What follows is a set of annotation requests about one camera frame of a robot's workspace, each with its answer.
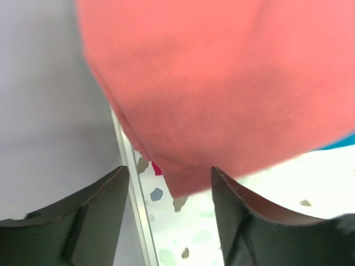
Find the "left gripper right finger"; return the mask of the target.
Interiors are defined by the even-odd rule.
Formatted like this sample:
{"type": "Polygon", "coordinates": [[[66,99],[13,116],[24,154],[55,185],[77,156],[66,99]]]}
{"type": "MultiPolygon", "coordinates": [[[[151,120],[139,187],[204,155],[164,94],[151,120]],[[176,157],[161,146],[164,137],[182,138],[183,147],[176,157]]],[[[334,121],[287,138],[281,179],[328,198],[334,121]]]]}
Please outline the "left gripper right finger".
{"type": "Polygon", "coordinates": [[[284,208],[211,169],[225,265],[354,265],[354,214],[320,219],[284,208]]]}

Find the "salmon pink t shirt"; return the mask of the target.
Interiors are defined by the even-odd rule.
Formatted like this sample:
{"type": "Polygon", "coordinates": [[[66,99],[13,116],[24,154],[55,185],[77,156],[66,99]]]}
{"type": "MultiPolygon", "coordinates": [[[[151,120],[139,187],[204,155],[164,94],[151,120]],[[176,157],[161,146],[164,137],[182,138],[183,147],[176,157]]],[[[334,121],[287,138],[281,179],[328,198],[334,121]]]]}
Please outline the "salmon pink t shirt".
{"type": "Polygon", "coordinates": [[[353,1],[76,1],[84,55],[172,197],[354,133],[353,1]]]}

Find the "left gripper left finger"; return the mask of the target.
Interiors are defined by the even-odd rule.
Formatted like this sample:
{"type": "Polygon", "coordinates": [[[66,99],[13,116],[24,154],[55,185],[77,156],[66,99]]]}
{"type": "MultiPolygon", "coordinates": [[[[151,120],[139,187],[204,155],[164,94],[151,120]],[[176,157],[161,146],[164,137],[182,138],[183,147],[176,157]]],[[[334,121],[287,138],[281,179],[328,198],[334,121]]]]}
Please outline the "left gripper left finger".
{"type": "Polygon", "coordinates": [[[113,265],[129,188],[119,166],[24,219],[1,221],[1,265],[113,265]]]}

